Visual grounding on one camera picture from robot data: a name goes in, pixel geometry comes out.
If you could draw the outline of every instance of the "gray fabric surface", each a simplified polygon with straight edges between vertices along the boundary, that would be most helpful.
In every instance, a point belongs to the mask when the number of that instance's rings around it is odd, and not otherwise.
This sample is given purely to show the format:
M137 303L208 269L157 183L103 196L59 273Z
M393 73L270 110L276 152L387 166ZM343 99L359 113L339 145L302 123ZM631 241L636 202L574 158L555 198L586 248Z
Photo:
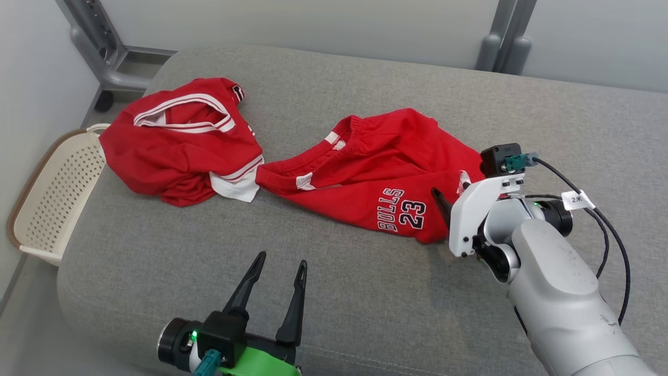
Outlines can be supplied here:
M668 373L668 96L435 66L231 46L180 52L149 90L225 76L267 161L315 145L343 117L413 107L471 147L518 142L583 188L629 249L633 289L623 328L656 371ZM529 170L531 193L566 187ZM577 213L569 237L593 268L596 223ZM504 286L473 258L336 223L261 191L248 204L214 197L179 209L100 177L59 273L65 316L94 343L133 364L158 365L156 341L175 316L222 308L259 251L262 277L248 329L273 336L299 260L309 283L299 363L305 375L540 375ZM623 297L616 246L601 292Z

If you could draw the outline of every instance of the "teal connector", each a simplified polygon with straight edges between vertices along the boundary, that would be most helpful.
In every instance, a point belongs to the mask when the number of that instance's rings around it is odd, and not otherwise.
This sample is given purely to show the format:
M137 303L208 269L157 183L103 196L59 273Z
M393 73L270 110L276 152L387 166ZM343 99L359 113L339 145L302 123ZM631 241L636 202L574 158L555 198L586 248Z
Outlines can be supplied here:
M206 352L202 362L192 374L194 376L215 376L220 367L220 353L214 349Z
M538 163L534 161L534 157L537 156L536 153L528 153L508 157L505 163L506 171L520 171L526 167L535 166Z

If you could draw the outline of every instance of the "white label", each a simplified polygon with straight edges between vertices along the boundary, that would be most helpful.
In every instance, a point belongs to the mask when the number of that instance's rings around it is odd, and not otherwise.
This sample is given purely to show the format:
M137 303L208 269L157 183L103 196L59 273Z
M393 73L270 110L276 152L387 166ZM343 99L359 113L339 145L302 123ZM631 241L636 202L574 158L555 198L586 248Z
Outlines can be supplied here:
M306 175L303 176L298 176L295 179L295 185L297 186L297 189L301 189L302 191L314 190L315 187L311 185L312 177L313 177L313 172L307 173Z
M325 141L327 141L327 142L330 143L330 144L333 144L333 143L334 143L336 140L338 140L338 139L339 139L339 135L336 134L336 133L334 133L334 132L330 132L330 133L327 135L327 137L325 137Z
M343 149L344 146L345 146L345 141L344 140L339 140L339 142L336 143L336 145L334 145L332 150L341 150L341 149Z
M575 191L564 192L561 194L561 199L564 200L564 207L568 211L586 207L594 209L596 207L584 191L580 191L580 194L575 193Z

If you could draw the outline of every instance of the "white plastic basket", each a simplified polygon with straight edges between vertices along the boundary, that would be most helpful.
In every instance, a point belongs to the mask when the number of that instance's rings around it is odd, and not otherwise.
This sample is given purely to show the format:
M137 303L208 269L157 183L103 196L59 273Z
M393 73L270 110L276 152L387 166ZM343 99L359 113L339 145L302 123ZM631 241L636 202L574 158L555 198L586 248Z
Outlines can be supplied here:
M69 237L98 182L104 159L99 131L79 129L59 138L30 176L7 222L7 236L21 251L60 266Z

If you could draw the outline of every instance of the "red t-shirt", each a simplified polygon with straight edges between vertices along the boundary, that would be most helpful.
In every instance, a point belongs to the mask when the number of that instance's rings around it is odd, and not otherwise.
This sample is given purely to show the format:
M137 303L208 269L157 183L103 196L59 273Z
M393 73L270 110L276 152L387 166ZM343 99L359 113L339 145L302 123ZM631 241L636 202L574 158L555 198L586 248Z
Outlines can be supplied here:
M453 203L464 181L484 178L480 163L433 118L406 108L349 116L315 147L261 165L256 182L338 221L432 243L448 234L432 187Z
M264 159L236 108L244 95L226 78L199 78L131 103L100 136L107 164L134 192L175 206L216 193L251 201Z

